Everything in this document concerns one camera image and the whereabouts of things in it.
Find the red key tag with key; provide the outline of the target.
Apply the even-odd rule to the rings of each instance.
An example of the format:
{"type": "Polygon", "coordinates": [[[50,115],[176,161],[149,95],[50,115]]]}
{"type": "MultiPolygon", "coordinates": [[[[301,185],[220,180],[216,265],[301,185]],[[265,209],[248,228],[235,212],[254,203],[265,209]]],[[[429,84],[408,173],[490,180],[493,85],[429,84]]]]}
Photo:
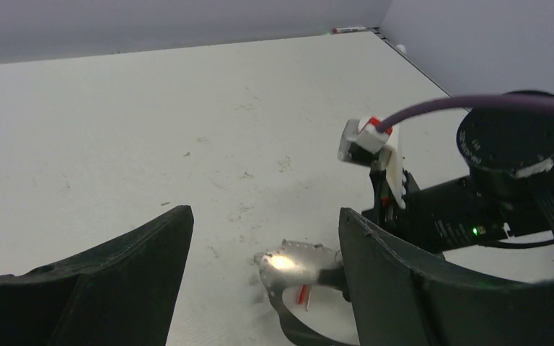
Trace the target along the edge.
{"type": "Polygon", "coordinates": [[[297,304],[303,306],[306,311],[309,311],[310,297],[311,297],[312,286],[303,285],[299,292],[299,297],[297,299],[297,304]]]}

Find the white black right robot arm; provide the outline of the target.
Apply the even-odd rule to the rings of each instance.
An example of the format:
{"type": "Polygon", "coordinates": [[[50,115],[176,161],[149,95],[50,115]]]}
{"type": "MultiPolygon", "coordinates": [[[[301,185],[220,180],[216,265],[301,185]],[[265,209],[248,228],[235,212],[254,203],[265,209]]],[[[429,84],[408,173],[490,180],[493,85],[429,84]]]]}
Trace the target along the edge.
{"type": "Polygon", "coordinates": [[[418,188],[404,172],[404,206],[387,175],[371,171],[374,205],[363,216],[427,252],[479,245],[524,249],[512,236],[550,231],[554,246],[554,116],[474,107],[456,134],[469,172],[418,188]]]}

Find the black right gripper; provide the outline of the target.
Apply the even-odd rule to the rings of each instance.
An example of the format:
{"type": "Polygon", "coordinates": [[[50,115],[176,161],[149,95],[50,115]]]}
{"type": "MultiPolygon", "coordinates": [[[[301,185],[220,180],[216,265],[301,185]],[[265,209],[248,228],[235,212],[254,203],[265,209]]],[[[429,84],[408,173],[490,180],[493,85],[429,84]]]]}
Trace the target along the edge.
{"type": "Polygon", "coordinates": [[[403,172],[404,206],[387,183],[386,171],[371,170],[374,205],[362,215],[388,233],[430,253],[480,245],[497,247],[507,238],[504,211],[511,202],[511,177],[470,169],[467,176],[420,189],[403,172]]]}

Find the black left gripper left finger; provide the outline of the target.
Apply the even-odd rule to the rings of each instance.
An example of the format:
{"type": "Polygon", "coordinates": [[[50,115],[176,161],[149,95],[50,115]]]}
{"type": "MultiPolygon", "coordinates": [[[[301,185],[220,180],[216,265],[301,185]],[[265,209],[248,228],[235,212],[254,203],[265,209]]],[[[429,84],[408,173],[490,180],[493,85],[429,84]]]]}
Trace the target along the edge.
{"type": "Polygon", "coordinates": [[[24,275],[0,275],[0,345],[164,345],[193,234],[179,205],[24,275]]]}

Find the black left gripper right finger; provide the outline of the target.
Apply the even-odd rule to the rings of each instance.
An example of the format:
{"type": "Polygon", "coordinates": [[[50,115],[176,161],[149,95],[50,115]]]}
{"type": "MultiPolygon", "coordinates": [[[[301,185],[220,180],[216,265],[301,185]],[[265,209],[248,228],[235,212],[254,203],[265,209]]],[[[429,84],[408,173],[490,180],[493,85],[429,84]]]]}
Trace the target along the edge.
{"type": "Polygon", "coordinates": [[[338,230],[362,345],[554,345],[554,279],[520,283],[454,265],[350,208],[338,230]]]}

